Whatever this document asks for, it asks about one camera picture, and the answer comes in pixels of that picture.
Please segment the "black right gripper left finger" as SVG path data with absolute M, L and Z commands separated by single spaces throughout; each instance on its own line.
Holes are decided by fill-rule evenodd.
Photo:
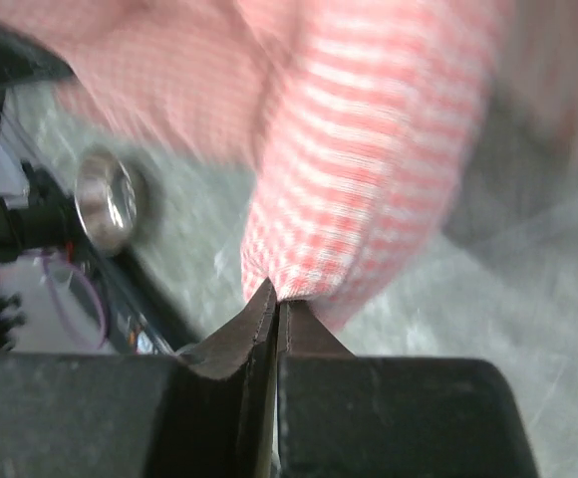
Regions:
M 182 355 L 189 371 L 184 451 L 199 477 L 268 477 L 277 298 L 264 281 L 243 310 Z

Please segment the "pink striped pet tent fabric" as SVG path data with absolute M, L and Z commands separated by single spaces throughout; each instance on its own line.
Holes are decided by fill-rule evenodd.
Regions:
M 516 118 L 578 168 L 578 0 L 515 3 L 497 90 Z

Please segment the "steel pet bowl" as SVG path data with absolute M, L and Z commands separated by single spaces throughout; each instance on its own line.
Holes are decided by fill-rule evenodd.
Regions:
M 135 160 L 89 151 L 77 170 L 74 204 L 94 248 L 115 256 L 139 231 L 148 209 L 148 183 Z

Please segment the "pink pet cushion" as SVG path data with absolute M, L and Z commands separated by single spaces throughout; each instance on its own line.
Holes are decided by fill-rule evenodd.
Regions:
M 510 1 L 37 1 L 72 112 L 257 185 L 242 286 L 341 328 L 439 228 Z

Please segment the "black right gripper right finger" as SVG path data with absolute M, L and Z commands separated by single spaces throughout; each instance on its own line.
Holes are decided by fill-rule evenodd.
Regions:
M 327 433 L 334 430 L 335 376 L 355 356 L 304 302 L 279 309 L 277 440 L 282 477 L 323 477 Z

